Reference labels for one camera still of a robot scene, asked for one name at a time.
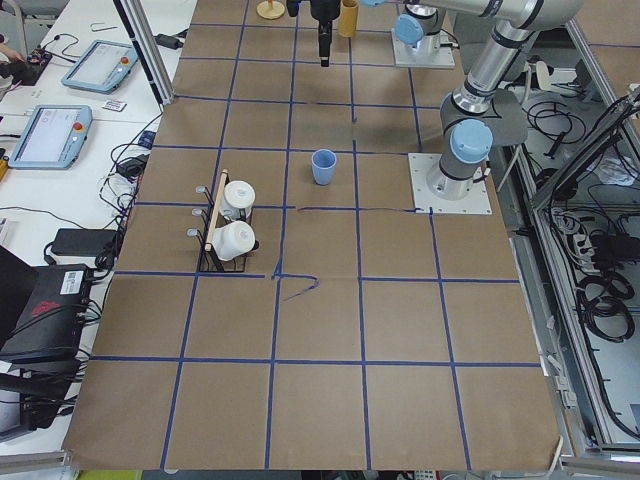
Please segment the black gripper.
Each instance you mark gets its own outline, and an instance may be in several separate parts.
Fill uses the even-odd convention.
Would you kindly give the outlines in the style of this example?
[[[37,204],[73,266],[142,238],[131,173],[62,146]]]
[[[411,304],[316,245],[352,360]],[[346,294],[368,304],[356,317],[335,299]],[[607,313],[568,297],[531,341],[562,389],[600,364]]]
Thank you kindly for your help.
[[[340,0],[311,0],[310,11],[316,21],[333,21],[340,15]],[[332,22],[318,24],[318,56],[323,68],[330,65]]]

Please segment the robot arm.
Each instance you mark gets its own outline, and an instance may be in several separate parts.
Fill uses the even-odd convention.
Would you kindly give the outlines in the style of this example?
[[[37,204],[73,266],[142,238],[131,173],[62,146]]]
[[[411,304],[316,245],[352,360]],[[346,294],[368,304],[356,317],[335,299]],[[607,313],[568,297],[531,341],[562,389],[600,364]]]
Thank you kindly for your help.
[[[441,10],[495,19],[482,52],[464,83],[447,95],[440,107],[446,147],[439,163],[426,175],[429,189],[446,200],[468,194],[474,174],[494,144],[486,113],[500,82],[525,43],[537,32],[572,19],[581,1],[406,1],[394,34],[414,46],[427,33],[438,33],[441,22],[428,18]]]
[[[312,18],[318,23],[318,56],[322,67],[330,65],[333,22],[339,20],[343,37],[355,34],[360,5],[381,1],[311,1]],[[402,1],[403,12],[391,30],[395,64],[404,67],[453,68],[453,36],[443,31],[446,12],[424,1]]]

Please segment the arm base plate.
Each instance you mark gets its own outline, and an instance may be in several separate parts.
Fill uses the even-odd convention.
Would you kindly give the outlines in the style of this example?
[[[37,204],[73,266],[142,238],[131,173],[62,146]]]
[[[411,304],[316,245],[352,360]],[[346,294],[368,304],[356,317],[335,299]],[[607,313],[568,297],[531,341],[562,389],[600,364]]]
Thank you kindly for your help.
[[[443,215],[491,215],[492,208],[481,169],[467,180],[453,180],[440,169],[440,154],[409,153],[414,209]]]
[[[416,45],[408,45],[397,38],[391,30],[396,67],[453,69],[455,60],[449,36],[440,31],[438,36],[423,37]]]

